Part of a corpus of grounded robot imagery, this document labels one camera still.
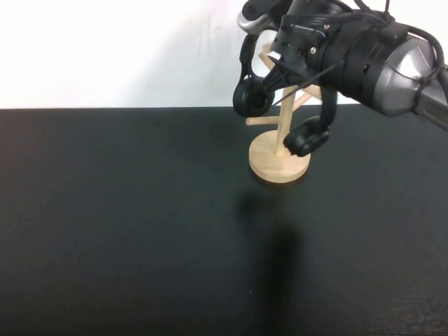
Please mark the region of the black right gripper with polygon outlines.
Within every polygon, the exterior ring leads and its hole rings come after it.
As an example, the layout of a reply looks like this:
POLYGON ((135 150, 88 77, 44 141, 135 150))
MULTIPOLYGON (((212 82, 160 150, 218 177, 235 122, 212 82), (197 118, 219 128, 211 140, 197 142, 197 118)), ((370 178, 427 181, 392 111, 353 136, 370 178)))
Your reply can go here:
POLYGON ((339 61, 320 65, 319 53, 344 20, 345 4, 341 1, 292 1, 281 16, 272 43, 280 59, 262 80, 265 91, 319 85, 340 65, 339 61))

